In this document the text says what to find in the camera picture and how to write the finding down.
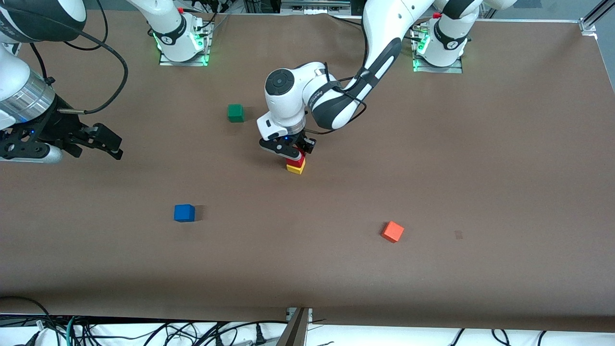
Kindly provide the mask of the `orange wooden block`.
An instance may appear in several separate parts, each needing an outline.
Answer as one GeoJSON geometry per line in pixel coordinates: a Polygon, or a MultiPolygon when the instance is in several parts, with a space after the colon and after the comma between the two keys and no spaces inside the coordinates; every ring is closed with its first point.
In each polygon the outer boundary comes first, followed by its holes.
{"type": "Polygon", "coordinates": [[[384,226],[381,236],[391,243],[397,243],[402,234],[404,234],[405,228],[394,221],[389,221],[384,226]]]}

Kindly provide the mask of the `brown paper table cover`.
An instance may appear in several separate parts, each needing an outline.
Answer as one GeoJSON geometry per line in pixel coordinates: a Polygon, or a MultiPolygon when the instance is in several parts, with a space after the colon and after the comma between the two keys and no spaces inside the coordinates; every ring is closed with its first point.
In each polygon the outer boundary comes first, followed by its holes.
{"type": "Polygon", "coordinates": [[[312,61],[351,76],[357,26],[231,15],[209,66],[182,68],[158,65],[140,13],[108,18],[130,76],[83,121],[123,158],[0,163],[0,295],[59,315],[305,306],[335,324],[615,331],[615,93],[576,23],[478,22],[461,74],[415,73],[405,48],[297,175],[258,145],[264,81],[312,61]]]}

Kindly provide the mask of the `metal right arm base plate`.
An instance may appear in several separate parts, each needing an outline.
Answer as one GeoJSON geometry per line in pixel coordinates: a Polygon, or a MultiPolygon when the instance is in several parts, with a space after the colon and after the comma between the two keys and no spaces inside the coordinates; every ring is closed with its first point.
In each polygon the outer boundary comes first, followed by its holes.
{"type": "Polygon", "coordinates": [[[160,51],[160,66],[207,66],[209,63],[209,53],[211,48],[212,31],[211,26],[201,27],[196,26],[196,33],[193,34],[191,44],[196,49],[194,56],[183,62],[172,61],[162,52],[162,48],[157,44],[160,51]]]}

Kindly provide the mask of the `metal rail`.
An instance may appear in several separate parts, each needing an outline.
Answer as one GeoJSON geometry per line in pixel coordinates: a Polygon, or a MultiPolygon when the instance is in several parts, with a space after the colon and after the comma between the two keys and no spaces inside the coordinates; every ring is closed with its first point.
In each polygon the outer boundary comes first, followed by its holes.
{"type": "Polygon", "coordinates": [[[281,0],[280,14],[352,15],[351,0],[281,0]]]}

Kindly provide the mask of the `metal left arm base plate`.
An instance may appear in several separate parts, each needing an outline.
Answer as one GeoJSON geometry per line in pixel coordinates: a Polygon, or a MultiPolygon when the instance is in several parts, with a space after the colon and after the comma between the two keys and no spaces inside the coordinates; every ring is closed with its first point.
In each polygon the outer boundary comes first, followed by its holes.
{"type": "Polygon", "coordinates": [[[414,25],[411,29],[410,38],[413,39],[412,46],[412,58],[413,58],[413,72],[425,72],[425,73],[455,73],[461,74],[463,72],[463,64],[461,61],[461,55],[448,66],[436,66],[428,61],[427,53],[434,53],[435,45],[432,44],[428,33],[428,27],[426,25],[414,25]]]}

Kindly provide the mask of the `aluminium profile with bracket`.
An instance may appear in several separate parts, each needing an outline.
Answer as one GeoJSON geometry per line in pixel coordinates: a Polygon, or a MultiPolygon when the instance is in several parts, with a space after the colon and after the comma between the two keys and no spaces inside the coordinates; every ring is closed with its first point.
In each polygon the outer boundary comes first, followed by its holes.
{"type": "Polygon", "coordinates": [[[312,308],[288,308],[286,311],[290,320],[275,346],[305,346],[308,326],[313,321],[312,308]]]}

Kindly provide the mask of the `aluminium frame corner profile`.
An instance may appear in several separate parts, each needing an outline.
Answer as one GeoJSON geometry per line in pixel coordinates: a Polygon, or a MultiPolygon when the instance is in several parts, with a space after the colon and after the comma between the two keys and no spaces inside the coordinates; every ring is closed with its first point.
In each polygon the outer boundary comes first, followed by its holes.
{"type": "Polygon", "coordinates": [[[596,33],[595,25],[604,18],[612,9],[615,9],[615,0],[600,0],[584,17],[578,21],[583,36],[591,36],[596,33]]]}

